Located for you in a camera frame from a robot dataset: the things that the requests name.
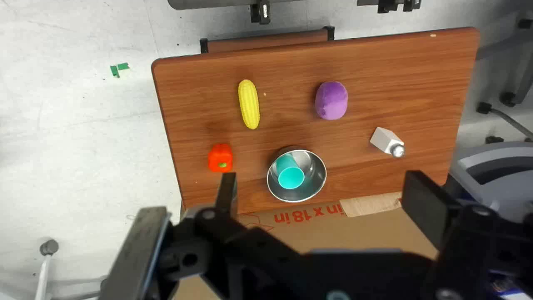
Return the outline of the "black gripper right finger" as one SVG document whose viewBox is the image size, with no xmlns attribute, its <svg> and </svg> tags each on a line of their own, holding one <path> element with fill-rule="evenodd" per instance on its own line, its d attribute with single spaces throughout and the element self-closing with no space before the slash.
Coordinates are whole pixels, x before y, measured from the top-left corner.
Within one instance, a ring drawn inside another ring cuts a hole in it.
<svg viewBox="0 0 533 300">
<path fill-rule="evenodd" d="M 461 210 L 459 202 L 419 170 L 404 173 L 401 207 L 436 250 Z"/>
</svg>

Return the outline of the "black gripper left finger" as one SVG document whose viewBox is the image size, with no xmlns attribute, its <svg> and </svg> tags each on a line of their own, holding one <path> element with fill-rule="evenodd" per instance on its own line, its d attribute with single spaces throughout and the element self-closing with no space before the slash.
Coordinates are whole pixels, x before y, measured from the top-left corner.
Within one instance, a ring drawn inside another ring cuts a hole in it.
<svg viewBox="0 0 533 300">
<path fill-rule="evenodd" d="M 238 212 L 238 185 L 234 173 L 223 173 L 214 200 L 214 208 L 234 217 Z"/>
</svg>

